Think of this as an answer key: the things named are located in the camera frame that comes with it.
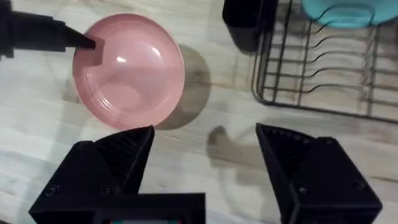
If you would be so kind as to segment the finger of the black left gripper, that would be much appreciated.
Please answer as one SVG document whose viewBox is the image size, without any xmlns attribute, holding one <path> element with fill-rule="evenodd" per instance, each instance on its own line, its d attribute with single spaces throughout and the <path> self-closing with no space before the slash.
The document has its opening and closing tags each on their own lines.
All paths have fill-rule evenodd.
<svg viewBox="0 0 398 224">
<path fill-rule="evenodd" d="M 67 47 L 79 47 L 84 49 L 95 49 L 96 42 L 84 34 L 65 26 L 63 28 L 63 38 Z"/>
</svg>

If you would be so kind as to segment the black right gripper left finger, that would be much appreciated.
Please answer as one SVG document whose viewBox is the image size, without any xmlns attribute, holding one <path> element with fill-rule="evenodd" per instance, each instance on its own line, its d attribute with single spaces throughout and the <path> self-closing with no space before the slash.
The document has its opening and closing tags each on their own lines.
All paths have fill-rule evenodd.
<svg viewBox="0 0 398 224">
<path fill-rule="evenodd" d="M 150 149 L 153 126 L 129 129 L 96 141 L 78 141 L 45 185 L 29 213 L 56 197 L 137 194 Z"/>
</svg>

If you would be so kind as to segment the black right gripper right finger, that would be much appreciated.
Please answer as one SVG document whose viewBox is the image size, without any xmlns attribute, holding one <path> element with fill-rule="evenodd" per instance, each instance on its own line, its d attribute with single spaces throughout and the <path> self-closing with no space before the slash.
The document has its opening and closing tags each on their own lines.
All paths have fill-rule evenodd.
<svg viewBox="0 0 398 224">
<path fill-rule="evenodd" d="M 258 123 L 282 223 L 372 223 L 383 205 L 339 142 Z"/>
</svg>

